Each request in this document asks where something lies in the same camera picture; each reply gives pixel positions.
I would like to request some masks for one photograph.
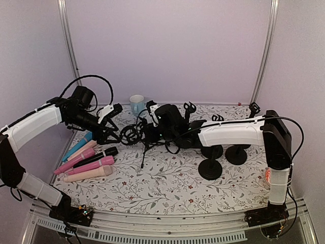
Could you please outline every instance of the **lavender wall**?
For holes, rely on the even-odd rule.
[[[58,96],[73,76],[56,0],[2,1],[0,33],[2,127]],[[48,182],[70,135],[64,125],[42,133],[18,152],[21,165]],[[1,244],[21,242],[30,205],[0,189]]]
[[[297,120],[306,135],[294,161],[292,187],[303,196],[319,243],[325,242],[325,2],[280,1],[278,20],[258,104]],[[289,126],[293,150],[300,133]]]
[[[249,103],[271,1],[67,1],[81,74],[108,78],[115,101]],[[108,88],[84,82],[109,100]]]

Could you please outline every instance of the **black microphone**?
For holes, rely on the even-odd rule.
[[[115,156],[118,154],[118,150],[117,148],[114,146],[114,147],[110,147],[106,150],[104,150],[103,152],[100,152],[99,154],[96,154],[88,159],[84,159],[80,162],[78,162],[77,164],[75,164],[73,166],[73,168],[78,168],[80,166],[83,166],[83,165],[86,165],[86,164],[89,164],[89,163],[92,163],[92,162],[95,162],[103,157],[106,157],[106,156]]]

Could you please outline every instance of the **mug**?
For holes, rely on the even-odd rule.
[[[145,109],[143,100],[144,97],[142,95],[133,95],[130,97],[131,110],[135,116],[138,116],[138,114]]]

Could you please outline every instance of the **floral tablecloth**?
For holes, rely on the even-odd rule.
[[[198,105],[190,120],[210,120],[220,114],[225,120],[246,118],[245,106]],[[135,116],[129,106],[113,118],[120,129],[134,124]],[[74,146],[85,132],[79,132]],[[242,210],[267,205],[269,187],[264,180],[266,169],[263,147],[251,146],[246,150],[247,162],[241,166],[230,164],[224,154],[222,176],[214,181],[200,177],[199,163],[205,159],[198,149],[182,149],[179,154],[168,153],[157,146],[146,153],[141,169],[144,146],[110,144],[99,146],[97,152],[116,146],[113,174],[83,181],[63,182],[64,174],[56,177],[54,186],[71,196],[73,204],[87,204],[98,210],[151,215],[205,214]]]

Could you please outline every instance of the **light pink microphone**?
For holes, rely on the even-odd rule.
[[[98,177],[98,176],[107,176],[107,175],[110,175],[112,172],[113,172],[112,167],[109,165],[106,165],[106,166],[102,166],[97,169],[92,169],[92,170],[82,172],[79,174],[69,175],[68,177],[64,177],[63,181],[64,182],[73,182],[73,181],[78,181],[78,180],[88,179],[88,178],[93,178],[93,177]]]
[[[90,142],[88,142],[86,145],[84,145],[83,147],[81,147],[79,150],[77,150],[74,154],[72,154],[68,160],[71,160],[73,158],[75,158],[76,156],[80,155],[82,152],[86,151],[89,148],[95,147],[97,146],[97,142],[91,140]]]
[[[103,165],[112,165],[112,164],[114,164],[113,156],[107,156],[107,157],[101,158],[95,162],[92,162],[90,164],[86,164],[84,166],[74,168],[73,170],[67,172],[67,174],[68,175],[78,174],[78,173],[82,173],[82,172],[85,172],[88,170],[97,169]]]

